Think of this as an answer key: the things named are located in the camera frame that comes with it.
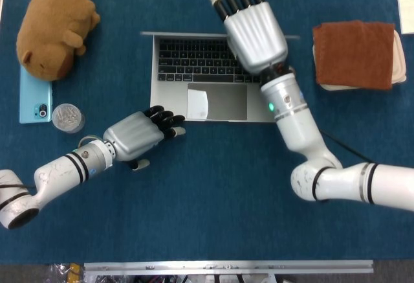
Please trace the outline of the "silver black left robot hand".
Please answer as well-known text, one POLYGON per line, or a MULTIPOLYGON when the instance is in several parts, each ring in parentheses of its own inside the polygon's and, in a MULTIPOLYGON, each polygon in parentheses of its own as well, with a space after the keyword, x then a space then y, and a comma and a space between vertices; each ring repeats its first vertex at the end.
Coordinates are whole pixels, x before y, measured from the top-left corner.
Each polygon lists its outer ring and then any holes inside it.
POLYGON ((153 106, 137 111, 107 128, 103 139, 110 142, 116 152, 116 160, 125 162, 137 171, 149 166, 147 159, 140 157, 160 142, 186 133, 181 126, 185 117, 153 106))

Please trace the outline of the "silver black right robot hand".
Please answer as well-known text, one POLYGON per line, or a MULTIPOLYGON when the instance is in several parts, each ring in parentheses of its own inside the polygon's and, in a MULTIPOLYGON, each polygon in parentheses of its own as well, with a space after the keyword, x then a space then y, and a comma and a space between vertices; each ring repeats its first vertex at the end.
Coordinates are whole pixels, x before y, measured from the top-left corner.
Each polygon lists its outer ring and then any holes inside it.
POLYGON ((224 24, 230 49, 250 74, 282 71, 288 56, 285 35, 265 0, 210 0, 224 24))

